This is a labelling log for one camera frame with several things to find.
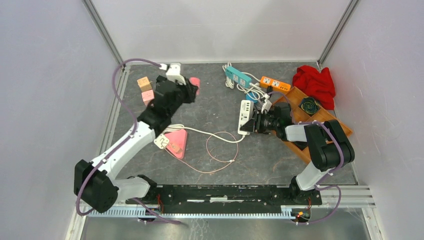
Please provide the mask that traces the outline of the white usb power strip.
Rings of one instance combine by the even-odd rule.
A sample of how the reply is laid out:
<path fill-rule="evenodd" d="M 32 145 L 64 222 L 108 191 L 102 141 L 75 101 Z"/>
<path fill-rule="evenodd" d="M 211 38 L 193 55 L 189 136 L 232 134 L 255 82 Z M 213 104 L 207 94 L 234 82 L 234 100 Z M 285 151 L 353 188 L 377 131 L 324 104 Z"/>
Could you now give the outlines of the white usb power strip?
<path fill-rule="evenodd" d="M 242 100 L 237 124 L 237 133 L 242 136 L 249 135 L 250 132 L 244 131 L 241 127 L 246 124 L 253 116 L 254 103 L 251 100 Z"/>

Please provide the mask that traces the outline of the white charger plug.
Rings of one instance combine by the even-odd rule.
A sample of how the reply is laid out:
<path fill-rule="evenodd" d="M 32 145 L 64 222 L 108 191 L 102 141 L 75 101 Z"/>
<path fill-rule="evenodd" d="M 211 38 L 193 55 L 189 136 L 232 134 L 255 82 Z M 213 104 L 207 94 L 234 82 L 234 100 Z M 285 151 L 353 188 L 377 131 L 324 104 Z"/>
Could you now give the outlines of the white charger plug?
<path fill-rule="evenodd" d="M 164 134 L 160 134 L 158 137 L 156 137 L 153 141 L 153 143 L 161 150 L 164 150 L 167 148 L 167 146 L 170 144 L 170 139 L 166 137 Z"/>

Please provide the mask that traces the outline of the pink folding plug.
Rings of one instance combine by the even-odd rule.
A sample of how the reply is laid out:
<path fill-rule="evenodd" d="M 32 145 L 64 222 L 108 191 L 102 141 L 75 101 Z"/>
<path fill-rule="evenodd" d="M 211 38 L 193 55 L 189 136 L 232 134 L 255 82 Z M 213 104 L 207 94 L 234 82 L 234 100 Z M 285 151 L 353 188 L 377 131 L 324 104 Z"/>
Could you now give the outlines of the pink folding plug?
<path fill-rule="evenodd" d="M 196 90 L 196 95 L 199 95 L 200 94 L 200 79 L 199 78 L 197 78 L 197 77 L 190 77 L 189 78 L 189 81 L 190 81 L 190 83 L 192 84 L 192 85 L 194 85 L 194 86 L 196 86 L 197 87 L 197 90 Z"/>

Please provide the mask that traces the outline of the teal power strip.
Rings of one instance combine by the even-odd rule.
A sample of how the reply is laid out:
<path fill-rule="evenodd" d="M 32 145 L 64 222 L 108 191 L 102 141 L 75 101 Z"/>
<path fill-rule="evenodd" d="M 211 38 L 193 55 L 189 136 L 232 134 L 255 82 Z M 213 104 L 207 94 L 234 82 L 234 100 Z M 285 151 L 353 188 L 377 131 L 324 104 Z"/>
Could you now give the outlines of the teal power strip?
<path fill-rule="evenodd" d="M 237 83 L 244 88 L 249 88 L 252 82 L 252 79 L 248 75 L 242 73 L 232 66 L 227 66 L 225 68 L 225 75 L 234 83 Z"/>

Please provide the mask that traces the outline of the black power adapter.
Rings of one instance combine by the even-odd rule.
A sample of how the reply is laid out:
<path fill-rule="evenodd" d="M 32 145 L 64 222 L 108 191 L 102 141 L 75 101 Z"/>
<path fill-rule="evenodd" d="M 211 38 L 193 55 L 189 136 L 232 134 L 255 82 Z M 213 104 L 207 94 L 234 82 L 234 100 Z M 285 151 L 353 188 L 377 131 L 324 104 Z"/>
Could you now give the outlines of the black power adapter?
<path fill-rule="evenodd" d="M 266 88 L 266 93 L 267 93 L 267 94 L 271 93 L 272 91 L 273 91 L 273 87 L 272 87 L 272 86 L 268 86 L 268 87 Z"/>

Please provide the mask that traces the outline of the blue folding extension socket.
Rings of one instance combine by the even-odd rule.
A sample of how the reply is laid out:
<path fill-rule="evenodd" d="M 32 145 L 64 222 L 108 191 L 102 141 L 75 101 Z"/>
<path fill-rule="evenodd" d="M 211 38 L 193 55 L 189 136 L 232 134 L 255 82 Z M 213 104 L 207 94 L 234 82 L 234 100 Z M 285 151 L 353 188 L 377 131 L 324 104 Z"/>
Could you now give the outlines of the blue folding extension socket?
<path fill-rule="evenodd" d="M 261 99 L 261 96 L 256 92 L 248 92 L 245 97 L 246 100 L 252 101 L 254 103 L 257 103 Z"/>

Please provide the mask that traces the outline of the pink plug adapter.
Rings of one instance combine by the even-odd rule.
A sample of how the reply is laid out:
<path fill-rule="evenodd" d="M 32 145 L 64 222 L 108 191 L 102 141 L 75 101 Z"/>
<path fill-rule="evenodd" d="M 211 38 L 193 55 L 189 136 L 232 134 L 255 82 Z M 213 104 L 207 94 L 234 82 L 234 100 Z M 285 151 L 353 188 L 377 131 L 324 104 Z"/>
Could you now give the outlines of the pink plug adapter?
<path fill-rule="evenodd" d="M 147 106 L 154 98 L 155 94 L 152 89 L 141 92 L 142 101 Z"/>

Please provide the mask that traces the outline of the orange pink usb charger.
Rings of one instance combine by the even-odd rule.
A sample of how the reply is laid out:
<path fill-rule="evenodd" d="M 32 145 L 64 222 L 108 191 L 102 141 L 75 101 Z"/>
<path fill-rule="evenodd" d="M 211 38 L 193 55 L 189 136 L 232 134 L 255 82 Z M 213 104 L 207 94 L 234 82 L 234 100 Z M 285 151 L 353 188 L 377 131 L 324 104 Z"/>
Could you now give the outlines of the orange pink usb charger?
<path fill-rule="evenodd" d="M 178 152 L 180 150 L 180 147 L 177 144 L 174 144 L 174 143 L 170 143 L 169 148 L 173 151 L 176 151 L 176 152 Z"/>

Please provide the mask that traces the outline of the pink square power strip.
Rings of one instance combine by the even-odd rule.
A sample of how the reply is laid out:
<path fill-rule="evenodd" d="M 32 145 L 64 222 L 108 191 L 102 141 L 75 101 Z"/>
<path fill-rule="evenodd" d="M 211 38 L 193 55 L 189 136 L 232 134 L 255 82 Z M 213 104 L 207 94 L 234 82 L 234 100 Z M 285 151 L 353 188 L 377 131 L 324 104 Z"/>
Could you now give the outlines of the pink square power strip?
<path fill-rule="evenodd" d="M 169 138 L 170 143 L 174 143 L 180 147 L 179 151 L 174 151 L 170 149 L 169 145 L 167 146 L 166 150 L 173 155 L 175 158 L 179 160 L 183 160 L 185 156 L 186 151 L 186 145 L 187 145 L 187 139 L 188 139 L 188 133 L 185 129 L 180 129 L 177 131 L 169 132 L 164 134 L 167 138 Z"/>

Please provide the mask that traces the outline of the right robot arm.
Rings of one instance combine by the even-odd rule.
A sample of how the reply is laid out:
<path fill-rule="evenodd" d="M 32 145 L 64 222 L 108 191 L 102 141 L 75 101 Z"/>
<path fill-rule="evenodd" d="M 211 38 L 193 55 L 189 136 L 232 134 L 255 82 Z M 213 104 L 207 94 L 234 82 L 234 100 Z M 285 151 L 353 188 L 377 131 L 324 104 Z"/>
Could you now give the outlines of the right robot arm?
<path fill-rule="evenodd" d="M 354 148 L 338 120 L 295 122 L 288 102 L 279 102 L 269 110 L 257 110 L 252 101 L 243 100 L 237 132 L 249 135 L 271 131 L 283 142 L 305 143 L 309 149 L 310 162 L 289 185 L 288 196 L 295 204 L 302 204 L 310 192 L 319 190 L 326 176 L 355 159 Z"/>

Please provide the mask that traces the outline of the orange power strip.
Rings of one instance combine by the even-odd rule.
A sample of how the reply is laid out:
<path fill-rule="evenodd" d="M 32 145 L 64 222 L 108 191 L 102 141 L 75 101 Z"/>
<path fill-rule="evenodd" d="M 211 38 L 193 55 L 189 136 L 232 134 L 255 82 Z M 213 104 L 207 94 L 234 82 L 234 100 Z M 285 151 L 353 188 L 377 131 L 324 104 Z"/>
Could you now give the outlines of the orange power strip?
<path fill-rule="evenodd" d="M 271 88 L 271 91 L 277 91 L 282 93 L 288 93 L 291 90 L 290 84 L 270 78 L 268 76 L 262 76 L 259 85 L 262 88 Z"/>

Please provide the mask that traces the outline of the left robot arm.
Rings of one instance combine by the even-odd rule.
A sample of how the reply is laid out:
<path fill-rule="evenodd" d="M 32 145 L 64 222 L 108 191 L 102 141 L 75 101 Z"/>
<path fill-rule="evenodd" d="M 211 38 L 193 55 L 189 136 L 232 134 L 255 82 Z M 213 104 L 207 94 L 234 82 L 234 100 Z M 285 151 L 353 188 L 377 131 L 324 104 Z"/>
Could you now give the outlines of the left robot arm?
<path fill-rule="evenodd" d="M 182 104 L 195 101 L 200 79 L 191 77 L 185 85 L 176 84 L 164 76 L 156 79 L 154 98 L 137 117 L 134 124 L 108 150 L 91 161 L 80 160 L 74 169 L 74 193 L 77 204 L 84 201 L 93 210 L 104 213 L 116 202 L 139 198 L 153 203 L 157 190 L 147 177 L 117 179 L 121 169 L 145 146 L 152 143 L 170 124 Z"/>

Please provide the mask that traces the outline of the wooden cube adapter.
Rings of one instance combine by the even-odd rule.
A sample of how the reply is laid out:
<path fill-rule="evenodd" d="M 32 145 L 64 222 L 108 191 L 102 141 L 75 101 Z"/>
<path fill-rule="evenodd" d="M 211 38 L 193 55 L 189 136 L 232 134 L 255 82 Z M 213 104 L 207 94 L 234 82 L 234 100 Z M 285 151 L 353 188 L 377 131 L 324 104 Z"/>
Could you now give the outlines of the wooden cube adapter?
<path fill-rule="evenodd" d="M 153 89 L 150 80 L 147 76 L 139 78 L 137 80 L 138 87 L 140 88 L 141 92 L 148 92 Z"/>

